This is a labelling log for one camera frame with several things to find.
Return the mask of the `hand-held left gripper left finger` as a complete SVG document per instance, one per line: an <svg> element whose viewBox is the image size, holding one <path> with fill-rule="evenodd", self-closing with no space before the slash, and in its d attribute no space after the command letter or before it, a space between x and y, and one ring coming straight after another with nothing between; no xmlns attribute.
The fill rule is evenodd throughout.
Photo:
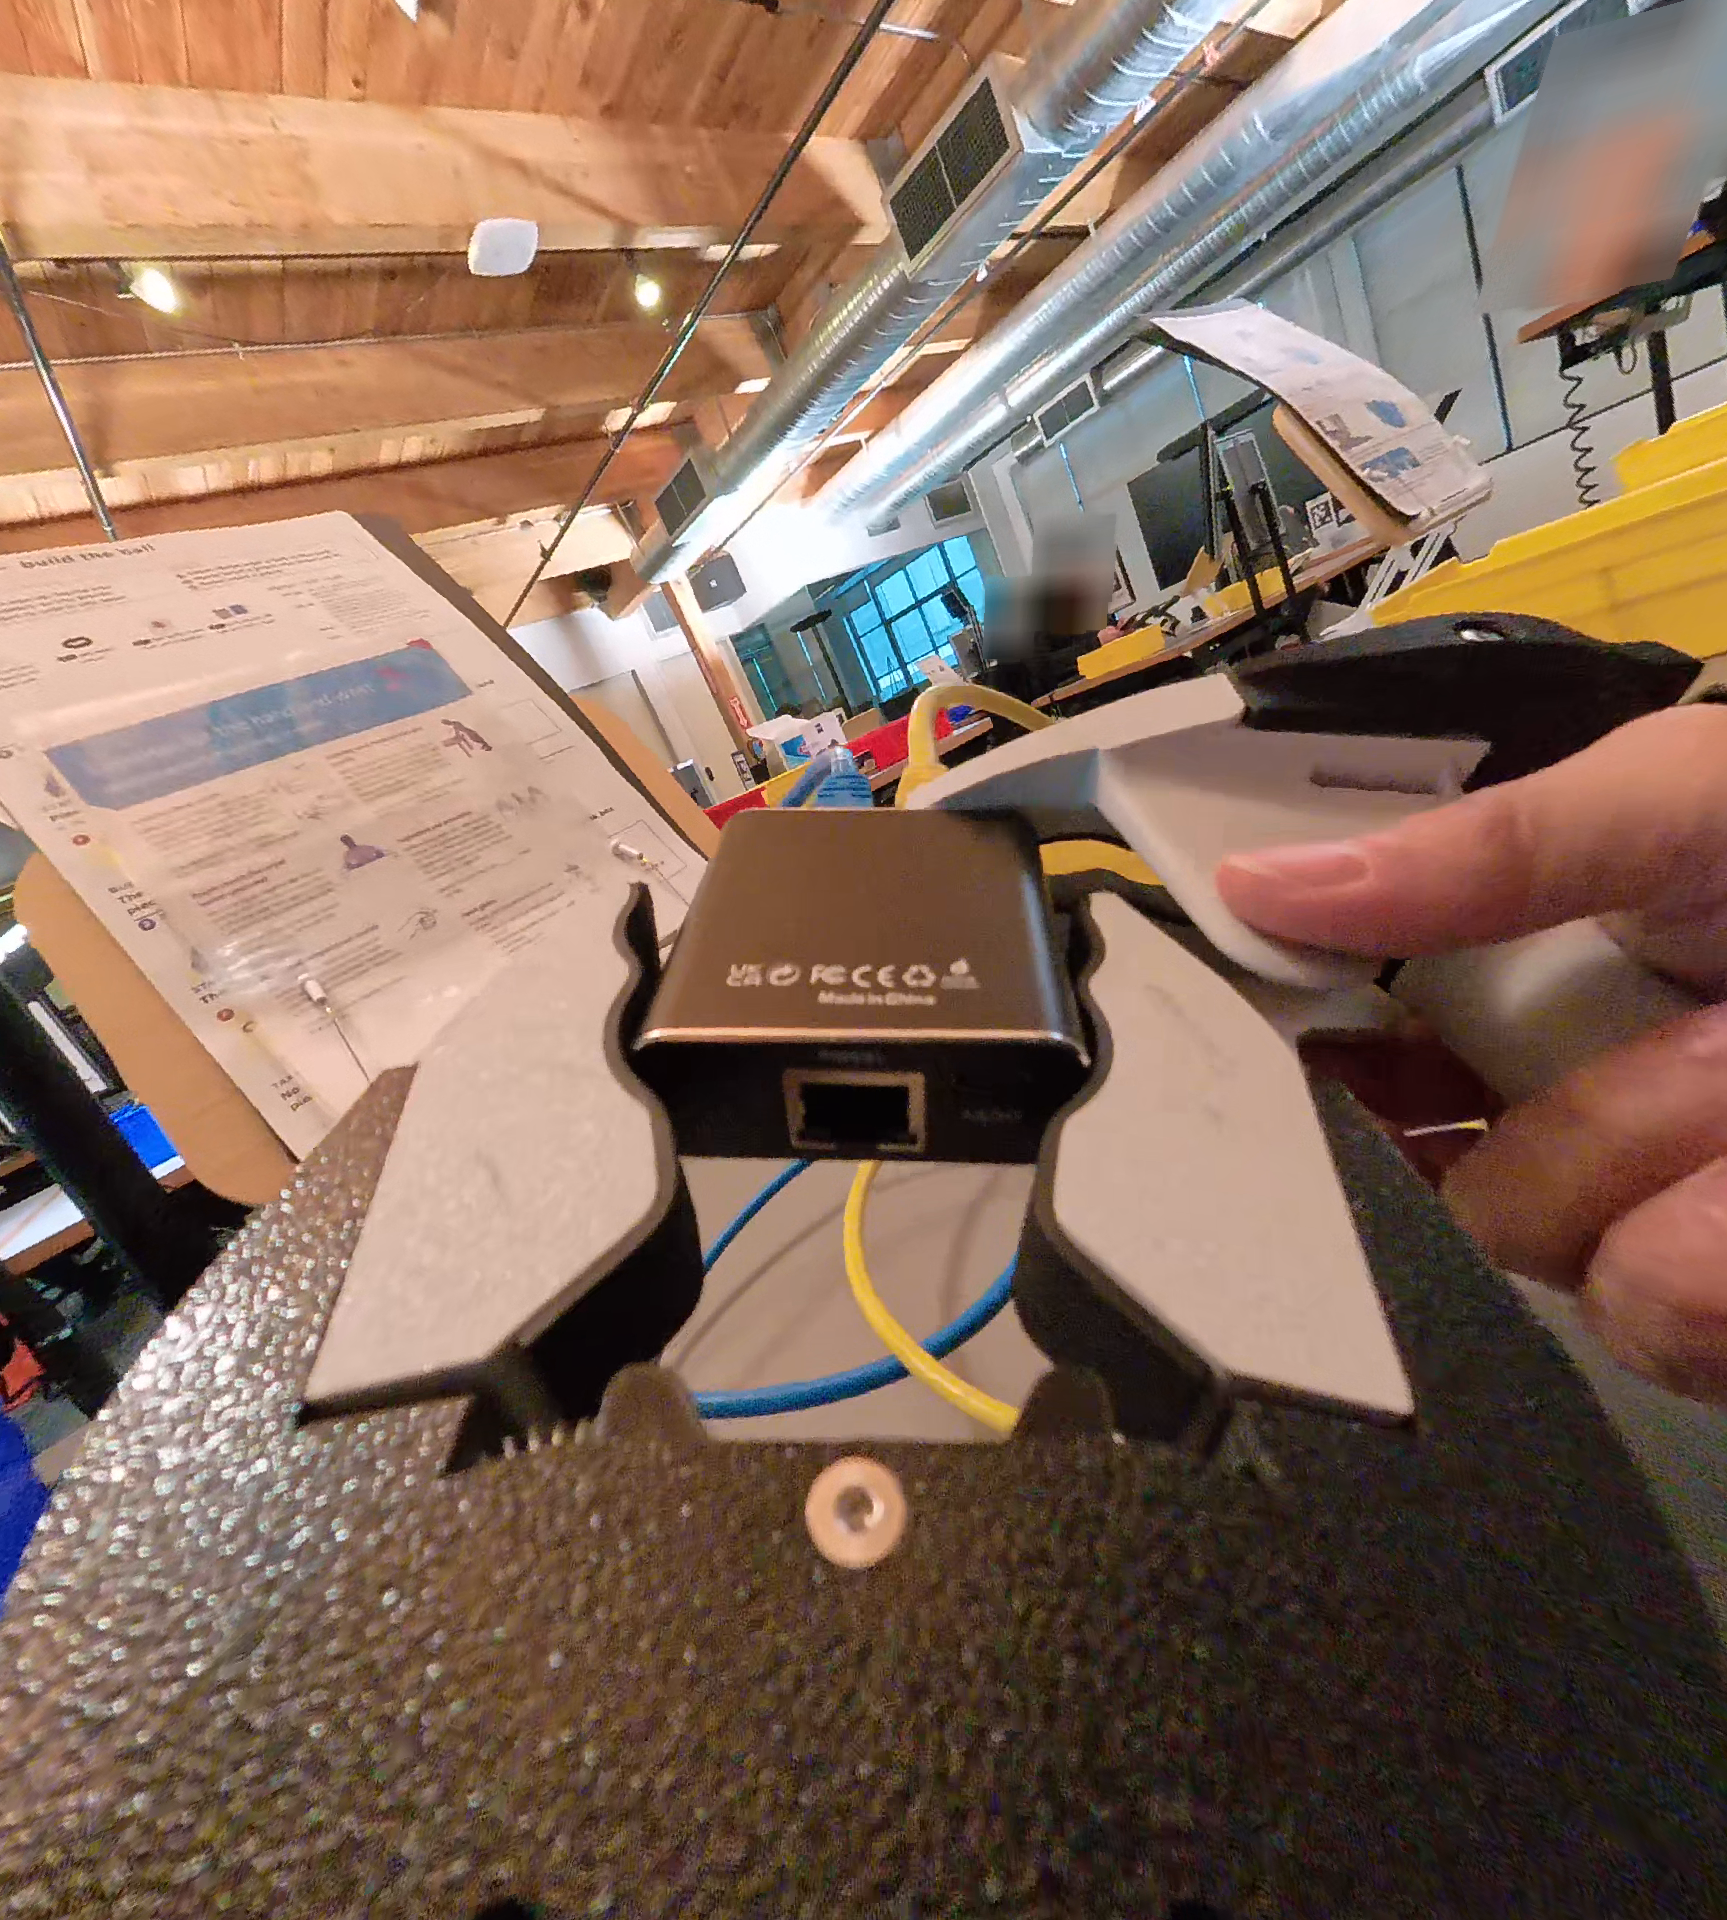
<svg viewBox="0 0 1727 1920"><path fill-rule="evenodd" d="M310 1363L312 1424L466 1400L490 1428L592 1422L702 1298L674 1124L628 1059L660 977L626 883L500 972L414 1071Z"/></svg>

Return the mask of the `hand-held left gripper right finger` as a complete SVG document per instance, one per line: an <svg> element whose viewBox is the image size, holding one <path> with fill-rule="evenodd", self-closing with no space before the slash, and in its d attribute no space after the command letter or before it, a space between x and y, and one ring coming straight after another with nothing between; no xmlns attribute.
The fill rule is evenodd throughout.
<svg viewBox="0 0 1727 1920"><path fill-rule="evenodd" d="M1415 1414L1293 1045L1125 901L1073 914L1093 1040L1050 1120L1016 1306L1119 1436L1219 1436L1239 1405L1377 1428Z"/></svg>

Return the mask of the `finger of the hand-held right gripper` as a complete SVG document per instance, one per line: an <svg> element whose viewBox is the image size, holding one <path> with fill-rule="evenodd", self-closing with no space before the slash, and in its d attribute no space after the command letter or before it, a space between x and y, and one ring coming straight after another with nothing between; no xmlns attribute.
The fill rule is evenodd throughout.
<svg viewBox="0 0 1727 1920"><path fill-rule="evenodd" d="M940 813L1207 818L1251 804L1245 709L1221 676L1159 686L996 748L938 780Z"/></svg>
<svg viewBox="0 0 1727 1920"><path fill-rule="evenodd" d="M1249 929L1217 866L1399 825L1459 799L1487 755L1473 738L1155 738L1103 756L1099 808L1227 969L1327 994L1369 985L1379 963Z"/></svg>

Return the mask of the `black network adapter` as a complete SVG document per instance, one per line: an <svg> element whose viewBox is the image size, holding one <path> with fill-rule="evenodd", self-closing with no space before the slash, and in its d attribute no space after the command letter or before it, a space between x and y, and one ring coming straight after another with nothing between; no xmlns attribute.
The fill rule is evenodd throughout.
<svg viewBox="0 0 1727 1920"><path fill-rule="evenodd" d="M632 1035L680 1151L1028 1166L1091 1059L1008 816L744 813Z"/></svg>

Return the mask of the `grey desk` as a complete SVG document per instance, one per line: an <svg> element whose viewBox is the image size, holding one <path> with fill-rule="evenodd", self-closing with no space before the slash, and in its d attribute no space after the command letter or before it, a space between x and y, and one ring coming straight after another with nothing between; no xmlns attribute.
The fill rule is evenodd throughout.
<svg viewBox="0 0 1727 1920"><path fill-rule="evenodd" d="M1727 717L1655 715L1643 732L1607 738L1589 765L1539 780L1611 818L1561 835L1563 862L1595 861L1621 828L1621 862L1661 861L1669 877L1643 945L1689 938L1699 861L1727 886ZM1719 912L1727 926L1727 909ZM1725 1000L1671 1020L1573 1071L1511 1112L1489 1168L1459 1176L1461 1219L1529 1278L1579 1297L1569 1340L1593 1353L1587 1375L1633 1442L1639 1469L1685 1549L1727 1654L1727 961L1707 929L1697 967Z"/></svg>

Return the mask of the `person's right hand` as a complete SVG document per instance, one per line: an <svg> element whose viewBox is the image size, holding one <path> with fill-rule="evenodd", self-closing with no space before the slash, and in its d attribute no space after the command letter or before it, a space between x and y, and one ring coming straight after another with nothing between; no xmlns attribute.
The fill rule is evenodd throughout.
<svg viewBox="0 0 1727 1920"><path fill-rule="evenodd" d="M1579 1298L1623 1369L1727 1412L1727 706L1643 717L1395 828L1223 861L1283 945L1419 959L1569 923L1701 1008L1509 1108L1443 1181L1495 1265Z"/></svg>

